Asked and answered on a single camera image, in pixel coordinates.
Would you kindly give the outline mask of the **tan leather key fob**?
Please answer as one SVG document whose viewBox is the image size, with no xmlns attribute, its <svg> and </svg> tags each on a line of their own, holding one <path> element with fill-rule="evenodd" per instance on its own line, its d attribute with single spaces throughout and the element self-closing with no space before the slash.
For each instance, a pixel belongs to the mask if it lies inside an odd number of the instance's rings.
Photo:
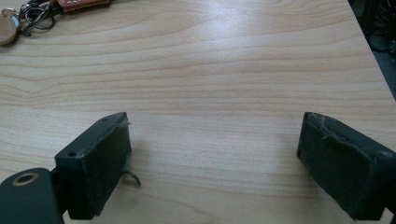
<svg viewBox="0 0 396 224">
<path fill-rule="evenodd" d="M 19 13 L 13 8 L 4 8 L 0 12 L 0 46 L 14 40 L 20 27 Z"/>
</svg>

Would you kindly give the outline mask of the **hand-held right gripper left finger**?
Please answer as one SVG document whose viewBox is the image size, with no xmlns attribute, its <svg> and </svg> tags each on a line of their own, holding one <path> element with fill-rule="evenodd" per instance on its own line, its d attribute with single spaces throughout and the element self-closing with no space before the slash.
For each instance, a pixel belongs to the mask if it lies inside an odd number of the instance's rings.
<svg viewBox="0 0 396 224">
<path fill-rule="evenodd" d="M 97 120 L 60 151 L 55 162 L 70 189 L 69 216 L 83 220 L 99 216 L 121 176 L 132 172 L 131 157 L 125 112 Z"/>
</svg>

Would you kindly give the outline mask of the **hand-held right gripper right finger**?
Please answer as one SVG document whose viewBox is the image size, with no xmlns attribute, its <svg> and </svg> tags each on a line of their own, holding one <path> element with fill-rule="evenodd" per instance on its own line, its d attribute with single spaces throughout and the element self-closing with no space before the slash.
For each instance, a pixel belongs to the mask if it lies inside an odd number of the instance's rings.
<svg viewBox="0 0 396 224">
<path fill-rule="evenodd" d="M 396 152 L 343 122 L 304 114 L 297 157 L 351 218 L 396 221 Z"/>
</svg>

